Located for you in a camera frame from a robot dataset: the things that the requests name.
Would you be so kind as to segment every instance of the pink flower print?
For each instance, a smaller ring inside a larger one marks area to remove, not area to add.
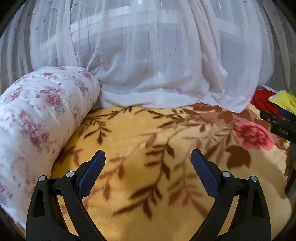
[[[20,96],[20,93],[17,92],[17,93],[14,93],[13,95],[10,95],[9,98],[11,101],[14,101],[16,98],[18,98]]]
[[[43,133],[42,127],[37,125],[27,112],[22,111],[19,119],[22,123],[21,135],[23,137],[29,135],[33,146],[40,148],[42,145],[45,145],[45,148],[47,148],[49,134]]]
[[[50,94],[45,98],[45,103],[51,107],[51,106],[61,106],[62,102],[58,95],[56,94]]]
[[[48,77],[48,76],[52,76],[52,73],[44,73],[43,75]]]
[[[243,148],[259,150],[260,148],[270,151],[273,147],[273,139],[270,133],[261,125],[251,122],[240,123],[235,135],[243,139]]]
[[[19,88],[15,89],[14,91],[12,91],[9,96],[6,96],[4,98],[4,102],[7,103],[7,102],[11,102],[11,101],[14,101],[15,99],[17,99],[20,96],[22,89],[23,89],[23,87],[19,87]]]
[[[80,80],[75,81],[75,85],[81,90],[81,92],[83,93],[83,96],[85,95],[85,92],[89,91],[86,85]]]
[[[182,95],[183,91],[181,90],[181,88],[176,88],[176,91],[178,92],[178,94]]]

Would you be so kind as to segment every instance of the floral blanket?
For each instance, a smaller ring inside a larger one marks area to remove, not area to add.
[[[214,203],[190,163],[191,151],[199,148],[222,171],[258,177],[275,237],[292,209],[283,175],[289,143],[269,128],[252,105],[241,114],[204,104],[96,110],[65,146],[52,177],[76,170],[102,149],[106,164],[83,204],[105,238],[186,241]],[[221,233],[229,228],[237,200]],[[75,233],[62,199],[60,204]]]

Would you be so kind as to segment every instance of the white pillow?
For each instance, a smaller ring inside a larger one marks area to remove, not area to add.
[[[0,205],[24,228],[31,195],[97,101],[100,84],[79,67],[44,67],[0,96]]]

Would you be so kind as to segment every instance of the pink rose print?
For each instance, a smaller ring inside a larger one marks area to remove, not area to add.
[[[8,199],[12,199],[13,194],[7,191],[7,188],[2,183],[1,179],[3,176],[0,176],[0,204],[7,204]]]
[[[79,107],[74,106],[73,109],[71,109],[72,116],[74,118],[74,130],[77,129],[77,127],[80,125],[80,123],[83,120],[83,116],[81,115],[81,110]]]
[[[243,139],[243,148],[256,149],[260,148],[270,151],[273,147],[273,139],[270,133],[261,125],[251,122],[240,123],[236,129],[235,135]]]
[[[35,146],[40,148],[42,145],[45,146],[45,148],[49,149],[49,134],[42,132],[42,126],[37,125],[34,120],[31,118],[31,116],[25,112],[22,111],[19,114],[19,120],[22,123],[22,130],[21,135],[23,137],[29,136],[31,143]]]
[[[4,98],[4,102],[8,103],[8,102],[12,102],[15,99],[17,99],[20,96],[20,92],[22,89],[23,89],[23,87],[19,87],[19,88],[15,89],[14,91],[12,91],[10,95],[8,95]]]
[[[75,85],[81,90],[81,92],[83,93],[83,96],[85,95],[85,92],[89,91],[86,85],[80,80],[75,81]]]
[[[85,78],[88,78],[89,80],[91,80],[91,73],[88,72],[87,70],[80,70],[78,72],[82,73]]]
[[[183,94],[183,91],[181,90],[181,88],[176,88],[176,91],[178,92],[179,95]]]
[[[43,98],[48,107],[53,107],[56,113],[59,115],[61,112],[65,112],[62,108],[61,95],[64,94],[60,89],[53,87],[47,87],[45,90],[39,91],[36,94],[36,98]]]

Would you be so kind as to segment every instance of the bed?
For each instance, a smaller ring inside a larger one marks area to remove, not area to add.
[[[189,161],[191,151],[199,148],[221,170],[239,178],[258,177],[275,238],[288,222],[293,203],[284,193],[289,143],[268,129],[252,105],[241,114],[204,104],[96,110],[61,152],[52,177],[76,170],[101,149],[106,164],[83,204],[104,237],[189,240],[214,203]],[[234,200],[221,233],[228,230],[236,204]],[[62,199],[60,205],[71,227]]]

